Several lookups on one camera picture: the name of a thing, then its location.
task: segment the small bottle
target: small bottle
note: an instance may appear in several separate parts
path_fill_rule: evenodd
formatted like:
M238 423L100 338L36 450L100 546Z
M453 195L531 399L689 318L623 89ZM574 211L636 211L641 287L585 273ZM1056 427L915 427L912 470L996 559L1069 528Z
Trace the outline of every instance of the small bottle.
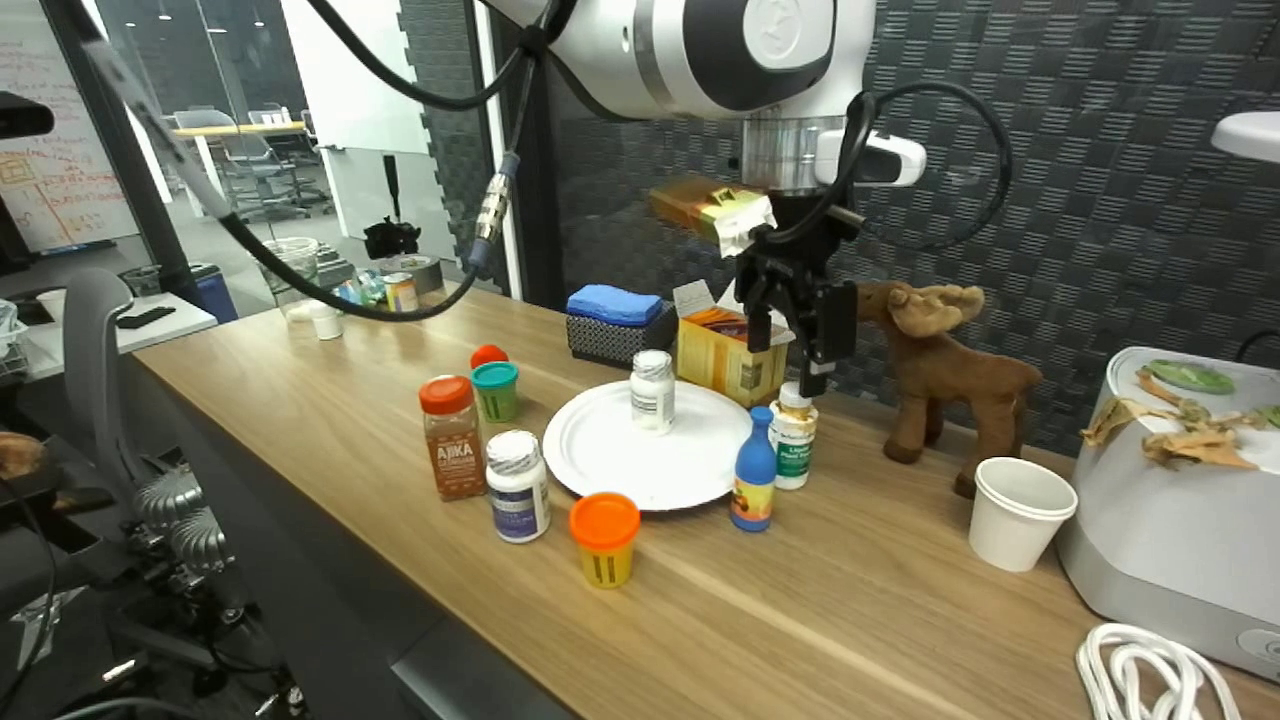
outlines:
M647 350L631 358L631 411L641 427L670 427L676 373L670 354Z
M775 455L767 444L767 423L770 423L770 411L764 403L752 410L752 436L737 453L731 523L740 533L764 533L770 519Z
M472 411L472 381L434 376L416 391L423 410L423 441L443 501L484 491L481 419Z
M490 528L509 546L546 533L546 470L531 431L494 431L484 444Z
M817 410L799 396L799 385L786 381L770 399L770 453L775 453L775 488L802 488L817 441Z

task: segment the wooden countertop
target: wooden countertop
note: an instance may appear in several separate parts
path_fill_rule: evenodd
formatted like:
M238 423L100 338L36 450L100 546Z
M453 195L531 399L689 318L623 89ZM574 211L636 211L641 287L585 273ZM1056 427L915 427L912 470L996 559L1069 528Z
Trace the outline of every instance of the wooden countertop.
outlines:
M416 410L481 340L519 362L526 427L620 381L566 358L563 318L484 293L428 326L349 319L334 345L264 313L138 366L578 718L1088 718L1095 615L1056 559L981 563L954 455L886 465L882 427L836 399L764 535L722 509L647 515L623 593L578 576L563 496L544 540L494 540L484 501L434 501ZM1280 688L1229 679L1248 718L1280 718Z

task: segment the red lid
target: red lid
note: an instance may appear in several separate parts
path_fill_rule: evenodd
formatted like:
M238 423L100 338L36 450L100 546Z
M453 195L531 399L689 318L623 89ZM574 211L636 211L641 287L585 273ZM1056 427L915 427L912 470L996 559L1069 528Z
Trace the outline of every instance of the red lid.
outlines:
M494 362L509 362L509 354L500 345L474 345L472 350L472 368L494 366Z
M472 381L462 376L434 376L416 391L416 403L432 418L456 418L472 403Z

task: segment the spice jar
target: spice jar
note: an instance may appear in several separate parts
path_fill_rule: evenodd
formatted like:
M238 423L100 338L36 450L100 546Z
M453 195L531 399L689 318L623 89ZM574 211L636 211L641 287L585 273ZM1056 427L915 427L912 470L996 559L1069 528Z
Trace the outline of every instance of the spice jar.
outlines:
M439 496L484 496L484 444L472 411L472 381L434 376L416 399L423 410L423 441Z
M812 441L817 441L817 410L799 396L799 385L786 381L770 403L767 441L775 450L775 488L802 488Z

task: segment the toy moose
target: toy moose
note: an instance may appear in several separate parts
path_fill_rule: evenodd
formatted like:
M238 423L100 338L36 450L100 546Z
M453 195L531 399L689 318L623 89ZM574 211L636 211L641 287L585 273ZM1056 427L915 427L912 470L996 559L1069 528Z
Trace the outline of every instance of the toy moose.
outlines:
M924 444L938 441L945 399L963 399L976 423L976 450L963 453L954 491L972 496L972 470L984 455L1020 453L1020 418L1040 373L1016 358L963 350L947 331L984 309L981 287L961 286L864 286L857 319L881 326L893 350L895 423L882 455L915 465Z

